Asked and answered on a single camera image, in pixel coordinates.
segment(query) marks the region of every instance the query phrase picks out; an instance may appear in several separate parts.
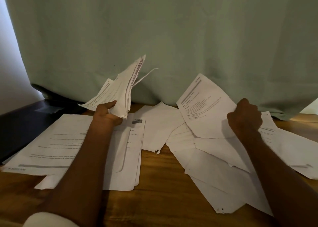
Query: person's left hand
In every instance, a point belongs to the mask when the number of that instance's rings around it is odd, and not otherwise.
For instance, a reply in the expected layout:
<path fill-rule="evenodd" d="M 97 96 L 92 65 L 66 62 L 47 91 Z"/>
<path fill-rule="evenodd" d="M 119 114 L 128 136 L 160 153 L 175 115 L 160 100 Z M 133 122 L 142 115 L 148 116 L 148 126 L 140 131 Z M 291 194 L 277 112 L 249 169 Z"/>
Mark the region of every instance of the person's left hand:
<path fill-rule="evenodd" d="M 120 125 L 122 123 L 122 118 L 119 118 L 118 116 L 115 116 L 108 112 L 108 109 L 114 107 L 116 102 L 117 101 L 115 100 L 105 104 L 99 104 L 94 113 L 93 120 L 94 121 L 109 120 L 113 123 L 114 126 Z"/>

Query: curtain fold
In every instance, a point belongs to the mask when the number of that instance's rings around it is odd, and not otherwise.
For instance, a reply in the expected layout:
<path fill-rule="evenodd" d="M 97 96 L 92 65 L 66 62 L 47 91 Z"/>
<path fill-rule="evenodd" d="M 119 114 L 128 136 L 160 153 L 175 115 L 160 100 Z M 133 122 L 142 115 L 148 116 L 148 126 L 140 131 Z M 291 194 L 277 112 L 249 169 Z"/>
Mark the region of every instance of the curtain fold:
<path fill-rule="evenodd" d="M 30 82 L 86 102 L 147 54 L 132 101 L 202 73 L 287 120 L 318 98 L 318 0 L 6 0 Z"/>

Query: table surface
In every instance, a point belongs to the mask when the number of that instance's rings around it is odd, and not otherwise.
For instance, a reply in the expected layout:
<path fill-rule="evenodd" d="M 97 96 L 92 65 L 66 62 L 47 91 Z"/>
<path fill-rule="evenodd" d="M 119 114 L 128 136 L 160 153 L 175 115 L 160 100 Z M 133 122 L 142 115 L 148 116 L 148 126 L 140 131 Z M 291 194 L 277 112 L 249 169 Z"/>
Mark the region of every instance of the table surface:
<path fill-rule="evenodd" d="M 143 105 L 132 104 L 131 112 Z M 318 116 L 299 114 L 275 121 L 279 128 L 318 142 Z M 43 176 L 0 172 L 0 226 L 22 226 L 51 190 L 34 187 Z M 302 178 L 318 191 L 318 180 Z M 142 150 L 139 185 L 132 191 L 104 191 L 106 226 L 278 226 L 249 205 L 217 214 L 165 145 L 160 154 Z"/>

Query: person's right hand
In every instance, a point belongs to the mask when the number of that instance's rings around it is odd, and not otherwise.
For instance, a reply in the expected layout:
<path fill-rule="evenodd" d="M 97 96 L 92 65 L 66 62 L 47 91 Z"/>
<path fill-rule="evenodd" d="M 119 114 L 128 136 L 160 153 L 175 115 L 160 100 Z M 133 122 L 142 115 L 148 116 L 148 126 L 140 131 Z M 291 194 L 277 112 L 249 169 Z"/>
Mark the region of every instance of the person's right hand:
<path fill-rule="evenodd" d="M 227 115 L 227 119 L 233 132 L 240 135 L 245 131 L 257 131 L 263 123 L 261 115 L 257 106 L 244 98 L 237 104 L 235 111 Z"/>
<path fill-rule="evenodd" d="M 94 121 L 110 121 L 114 126 L 118 126 L 122 123 L 122 118 L 119 118 L 118 116 L 115 116 L 113 114 L 110 114 L 108 112 L 108 109 L 114 107 L 116 104 L 116 100 L 112 102 L 108 102 L 105 104 L 99 104 L 96 108 L 96 111 L 93 116 Z"/>

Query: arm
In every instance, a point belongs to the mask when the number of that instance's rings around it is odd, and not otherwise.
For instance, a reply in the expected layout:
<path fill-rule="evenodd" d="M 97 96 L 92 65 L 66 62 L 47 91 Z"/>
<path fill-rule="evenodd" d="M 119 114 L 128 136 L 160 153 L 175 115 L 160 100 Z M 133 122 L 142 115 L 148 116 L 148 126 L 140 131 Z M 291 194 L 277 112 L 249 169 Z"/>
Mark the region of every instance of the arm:
<path fill-rule="evenodd" d="M 60 215 L 79 226 L 96 224 L 110 138 L 114 126 L 122 122 L 108 113 L 115 103 L 97 106 L 81 149 L 39 212 Z"/>
<path fill-rule="evenodd" d="M 317 226 L 318 193 L 264 143 L 257 106 L 242 99 L 227 118 L 253 163 L 275 218 L 282 226 Z"/>

